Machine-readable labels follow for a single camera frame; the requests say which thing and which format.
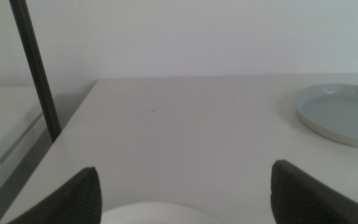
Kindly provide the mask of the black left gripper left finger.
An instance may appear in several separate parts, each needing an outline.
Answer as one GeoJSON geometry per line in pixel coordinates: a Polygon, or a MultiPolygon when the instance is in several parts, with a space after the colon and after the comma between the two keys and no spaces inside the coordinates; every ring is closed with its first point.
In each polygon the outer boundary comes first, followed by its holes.
{"type": "Polygon", "coordinates": [[[9,224],[100,224],[102,205],[98,172],[86,167],[9,224]]]}

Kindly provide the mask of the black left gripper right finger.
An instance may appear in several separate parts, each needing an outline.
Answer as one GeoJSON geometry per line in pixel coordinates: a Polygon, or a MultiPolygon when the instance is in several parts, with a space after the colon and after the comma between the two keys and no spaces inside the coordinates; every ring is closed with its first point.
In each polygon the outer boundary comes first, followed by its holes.
{"type": "Polygon", "coordinates": [[[276,223],[358,224],[358,203],[286,160],[272,166],[270,206],[276,223]]]}

